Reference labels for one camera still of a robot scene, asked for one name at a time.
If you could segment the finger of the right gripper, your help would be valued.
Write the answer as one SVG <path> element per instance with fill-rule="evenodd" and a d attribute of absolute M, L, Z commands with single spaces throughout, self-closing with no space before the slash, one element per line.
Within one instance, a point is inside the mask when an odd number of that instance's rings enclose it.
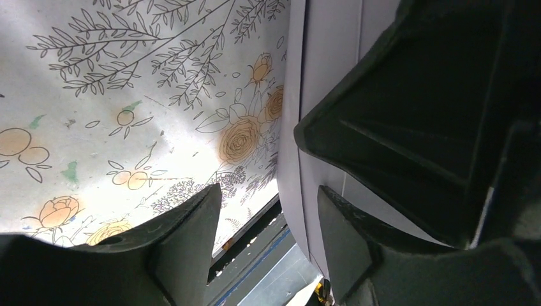
<path fill-rule="evenodd" d="M 540 196 L 540 2 L 401 1 L 293 133 L 447 245 L 517 236 Z"/>

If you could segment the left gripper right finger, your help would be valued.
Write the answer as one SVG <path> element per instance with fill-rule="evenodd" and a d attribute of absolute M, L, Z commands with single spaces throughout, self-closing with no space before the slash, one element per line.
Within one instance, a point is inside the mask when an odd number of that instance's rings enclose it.
<path fill-rule="evenodd" d="M 428 242 L 317 195 L 328 277 L 340 305 L 539 305 L 540 241 L 502 238 L 472 250 Z"/>

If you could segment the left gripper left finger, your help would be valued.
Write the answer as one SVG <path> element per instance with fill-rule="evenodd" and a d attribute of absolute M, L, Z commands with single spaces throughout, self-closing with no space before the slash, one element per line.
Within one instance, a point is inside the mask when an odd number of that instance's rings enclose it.
<path fill-rule="evenodd" d="M 213 184 L 94 246 L 1 235 L 1 304 L 202 305 L 220 209 Z"/>

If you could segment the grey lavender envelope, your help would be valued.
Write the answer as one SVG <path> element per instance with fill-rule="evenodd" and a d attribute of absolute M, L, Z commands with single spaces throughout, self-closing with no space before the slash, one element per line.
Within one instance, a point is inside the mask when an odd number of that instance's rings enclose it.
<path fill-rule="evenodd" d="M 292 234 L 328 275 L 317 194 L 331 187 L 356 207 L 415 237 L 432 237 L 343 170 L 299 150 L 293 130 L 359 62 L 394 21 L 399 1 L 292 1 L 286 53 L 277 182 Z"/>

